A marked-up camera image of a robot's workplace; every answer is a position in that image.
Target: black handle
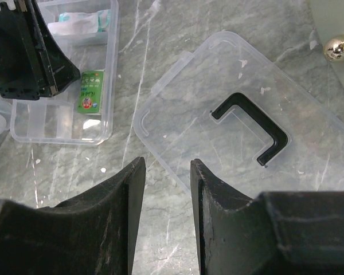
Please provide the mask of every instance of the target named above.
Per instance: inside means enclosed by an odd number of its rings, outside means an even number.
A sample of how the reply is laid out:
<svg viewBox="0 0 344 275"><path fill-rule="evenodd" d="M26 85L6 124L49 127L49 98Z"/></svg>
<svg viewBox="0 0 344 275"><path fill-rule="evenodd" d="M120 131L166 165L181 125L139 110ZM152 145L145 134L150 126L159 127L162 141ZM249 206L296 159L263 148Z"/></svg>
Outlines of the black handle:
<svg viewBox="0 0 344 275"><path fill-rule="evenodd" d="M234 105L241 107L243 111L273 138L273 145L257 158L257 162L260 163L261 166L265 166L266 163L288 144L288 136L274 123L274 121L242 93L234 93L229 96L229 98L212 112L213 118L217 120L220 119Z"/></svg>

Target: small green package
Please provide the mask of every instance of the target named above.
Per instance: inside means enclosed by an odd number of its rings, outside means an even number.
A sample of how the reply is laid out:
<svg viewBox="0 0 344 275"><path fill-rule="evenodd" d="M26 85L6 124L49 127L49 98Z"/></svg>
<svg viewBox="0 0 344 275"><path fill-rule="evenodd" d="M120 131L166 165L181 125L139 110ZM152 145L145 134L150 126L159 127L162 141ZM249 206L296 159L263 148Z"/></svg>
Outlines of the small green package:
<svg viewBox="0 0 344 275"><path fill-rule="evenodd" d="M103 70L88 70L81 75L79 113L99 115L102 104Z"/></svg>

